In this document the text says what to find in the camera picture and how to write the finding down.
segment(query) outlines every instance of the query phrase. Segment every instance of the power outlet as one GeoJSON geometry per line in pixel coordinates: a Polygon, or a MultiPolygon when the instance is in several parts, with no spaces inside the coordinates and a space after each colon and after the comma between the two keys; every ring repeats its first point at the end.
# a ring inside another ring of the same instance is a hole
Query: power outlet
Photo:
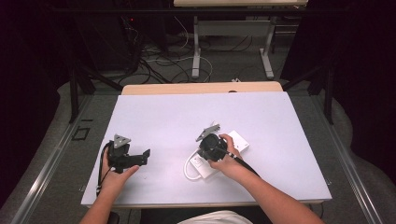
{"type": "MultiPolygon", "coordinates": [[[[233,138],[233,146],[241,153],[249,147],[249,143],[236,131],[228,133],[233,138]]],[[[190,159],[192,166],[198,171],[203,179],[213,175],[218,170],[210,167],[209,162],[202,158],[198,153],[195,153],[190,159]]]]}

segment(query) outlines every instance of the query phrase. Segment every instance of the person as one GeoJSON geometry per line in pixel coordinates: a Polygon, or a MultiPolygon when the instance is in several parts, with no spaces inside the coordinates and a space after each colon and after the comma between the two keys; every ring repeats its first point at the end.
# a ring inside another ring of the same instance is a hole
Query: person
{"type": "MultiPolygon", "coordinates": [[[[219,137],[227,141],[227,150],[229,152],[242,159],[239,151],[233,146],[233,139],[231,136],[228,134],[220,134],[219,137]]],[[[105,152],[102,173],[106,173],[109,169],[106,155],[105,152]]],[[[273,187],[229,156],[226,156],[222,161],[208,162],[212,168],[221,171],[224,175],[243,186],[256,200],[262,211],[268,216],[272,223],[324,223],[305,205],[273,187]]],[[[112,204],[120,194],[126,180],[138,169],[138,166],[133,166],[120,175],[109,172],[103,180],[101,193],[80,223],[107,223],[112,204]]],[[[232,220],[230,221],[234,221],[231,223],[251,223],[236,213],[228,212],[229,211],[226,211],[224,213],[226,217],[234,217],[231,218],[232,220]]],[[[215,217],[216,214],[217,213],[214,213],[212,214],[213,216],[204,217],[217,218],[215,217]]],[[[194,220],[203,219],[200,219],[200,217],[193,217],[180,223],[194,223],[194,220]]],[[[205,221],[206,222],[199,223],[216,223],[215,221],[207,221],[207,219],[205,219],[205,221]]]]}

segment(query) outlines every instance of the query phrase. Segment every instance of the background desk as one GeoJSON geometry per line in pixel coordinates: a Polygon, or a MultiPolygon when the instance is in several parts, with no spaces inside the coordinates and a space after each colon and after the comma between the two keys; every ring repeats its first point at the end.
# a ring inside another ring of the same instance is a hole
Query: background desk
{"type": "MultiPolygon", "coordinates": [[[[148,165],[128,180],[114,206],[255,204],[245,189],[221,173],[198,181],[184,176],[184,162],[198,147],[195,138],[213,120],[220,123],[220,133],[236,130],[247,139],[250,148],[244,151],[244,160],[262,178],[302,202],[330,200],[332,196],[290,98],[286,92],[275,91],[277,83],[250,84],[251,92],[238,93],[227,91],[248,90],[249,84],[221,83],[218,89],[216,83],[196,85],[196,89],[195,85],[165,85],[168,94],[119,96],[102,146],[117,133],[132,138],[130,154],[151,148],[151,156],[148,165]],[[265,85],[272,91],[262,91],[265,85]],[[178,87],[187,87],[190,94],[175,94],[178,87]],[[194,92],[220,89],[227,91],[194,92]]],[[[124,93],[132,92],[133,88],[160,90],[161,86],[130,86],[124,93]]],[[[96,197],[98,159],[81,202],[84,205],[91,205],[96,197]]]]}
{"type": "MultiPolygon", "coordinates": [[[[277,7],[277,6],[301,6],[307,0],[175,0],[175,7],[277,7]]],[[[264,47],[260,49],[262,64],[265,75],[272,80],[274,73],[268,52],[271,46],[272,37],[276,25],[276,17],[269,18],[269,21],[199,21],[194,17],[194,60],[192,63],[192,77],[199,76],[199,65],[201,50],[199,46],[200,35],[255,35],[265,36],[264,47]]]]}

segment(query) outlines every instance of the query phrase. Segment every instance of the white table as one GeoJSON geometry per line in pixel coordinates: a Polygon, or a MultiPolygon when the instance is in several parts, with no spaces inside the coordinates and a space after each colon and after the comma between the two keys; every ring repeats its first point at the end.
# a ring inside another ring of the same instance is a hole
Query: white table
{"type": "MultiPolygon", "coordinates": [[[[263,179],[301,202],[330,200],[290,98],[274,89],[274,84],[280,88],[275,82],[250,83],[251,88],[244,82],[219,83],[218,88],[217,83],[174,84],[163,86],[164,92],[170,92],[167,94],[159,94],[161,85],[135,86],[138,91],[145,87],[154,91],[119,96],[81,204],[90,206],[96,198],[100,151],[115,133],[132,139],[132,155],[151,149],[148,165],[127,181],[115,207],[256,204],[245,189],[222,173],[198,181],[184,176],[184,162],[199,144],[196,137],[214,120],[220,123],[219,133],[236,130],[250,143],[242,156],[263,179]],[[261,84],[270,84],[271,91],[260,91],[261,84]],[[178,87],[189,91],[177,92],[178,87]],[[200,93],[205,90],[216,93],[200,93]]],[[[133,93],[134,86],[130,87],[123,93],[133,93]]],[[[193,176],[195,170],[189,169],[193,176]]]]}
{"type": "MultiPolygon", "coordinates": [[[[281,7],[302,6],[307,0],[175,0],[175,7],[281,7]]],[[[199,76],[201,49],[200,35],[252,35],[265,36],[264,48],[260,49],[265,75],[274,78],[268,52],[276,26],[276,17],[269,21],[199,21],[194,17],[194,59],[192,63],[193,78],[199,76]]]]}

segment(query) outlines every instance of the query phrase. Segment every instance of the gray carpet floor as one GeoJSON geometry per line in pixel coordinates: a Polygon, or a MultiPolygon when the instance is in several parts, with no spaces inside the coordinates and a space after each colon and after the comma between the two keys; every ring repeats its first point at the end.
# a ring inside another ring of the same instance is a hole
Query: gray carpet floor
{"type": "MultiPolygon", "coordinates": [[[[231,49],[241,42],[242,39],[228,36],[208,38],[203,43],[203,48],[207,50],[202,52],[202,57],[205,57],[207,61],[201,60],[203,72],[194,81],[205,81],[207,78],[205,71],[211,73],[211,82],[231,81],[231,79],[236,77],[242,81],[267,80],[263,74],[262,62],[257,49],[260,43],[256,39],[253,38],[253,42],[250,45],[248,43],[249,39],[244,42],[239,46],[240,49],[248,48],[241,51],[209,51],[209,49],[214,48],[231,49]]],[[[292,37],[290,36],[277,38],[276,52],[270,55],[276,80],[279,82],[283,82],[279,80],[279,75],[291,40],[292,37]]],[[[191,56],[189,49],[179,49],[179,46],[177,46],[175,47],[176,50],[180,54],[187,53],[188,56],[191,56]]],[[[156,56],[149,56],[146,57],[146,60],[150,61],[156,58],[156,56]]],[[[175,82],[187,80],[187,76],[183,73],[181,67],[187,72],[191,68],[191,60],[180,61],[177,64],[178,66],[163,66],[165,64],[163,62],[150,62],[149,64],[152,64],[153,68],[165,77],[173,78],[175,82]]],[[[116,78],[118,74],[110,73],[106,75],[116,78]]],[[[145,79],[144,75],[133,76],[121,80],[120,83],[122,85],[136,84],[145,79]]],[[[155,80],[151,79],[149,83],[155,83],[155,80]]],[[[84,216],[87,208],[80,205],[83,194],[81,187],[87,184],[91,175],[97,150],[105,134],[106,126],[119,94],[119,92],[111,90],[101,82],[95,81],[94,84],[97,88],[95,95],[80,95],[79,100],[86,102],[87,106],[85,111],[81,111],[81,116],[74,124],[74,131],[83,128],[89,129],[87,138],[84,141],[76,140],[78,136],[75,135],[75,140],[73,140],[73,136],[70,136],[70,141],[65,142],[63,145],[60,145],[60,142],[64,139],[64,134],[70,130],[68,120],[71,109],[68,84],[59,89],[61,103],[54,120],[35,157],[32,159],[29,169],[2,207],[0,211],[1,223],[12,222],[48,158],[60,147],[64,147],[65,150],[60,156],[59,164],[54,167],[50,182],[45,186],[43,193],[39,195],[39,200],[32,206],[31,213],[25,214],[28,217],[26,222],[78,223],[84,216]]],[[[320,96],[308,96],[305,91],[306,85],[307,83],[303,82],[290,90],[290,98],[318,160],[319,167],[325,178],[331,182],[329,189],[333,196],[333,200],[323,204],[323,210],[318,204],[313,205],[312,208],[319,215],[323,211],[323,220],[326,223],[367,223],[368,221],[361,210],[355,190],[351,187],[340,164],[333,139],[326,128],[327,124],[323,122],[322,114],[316,106],[316,102],[322,101],[323,96],[322,94],[320,96]]],[[[336,101],[334,101],[332,111],[334,128],[341,137],[342,143],[348,148],[353,134],[349,119],[336,101]]],[[[393,214],[393,211],[396,211],[395,186],[372,164],[354,156],[350,151],[348,153],[352,157],[355,168],[367,188],[367,193],[370,195],[375,209],[382,217],[383,223],[396,223],[396,216],[393,214]]],[[[115,211],[120,214],[120,223],[138,223],[139,210],[118,209],[115,211]]]]}

